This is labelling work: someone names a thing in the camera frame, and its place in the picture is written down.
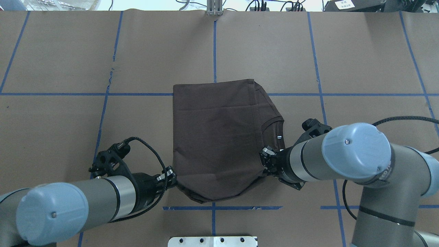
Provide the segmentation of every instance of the small white tag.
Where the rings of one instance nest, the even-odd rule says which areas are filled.
[[[352,3],[351,0],[342,0],[335,2],[335,5],[337,5],[338,9],[350,9],[355,8],[355,5]]]

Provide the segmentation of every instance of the dark brown cloth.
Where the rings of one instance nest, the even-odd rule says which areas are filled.
[[[254,80],[179,84],[173,91],[173,167],[192,200],[240,195],[263,176],[259,151],[285,148],[284,119]]]

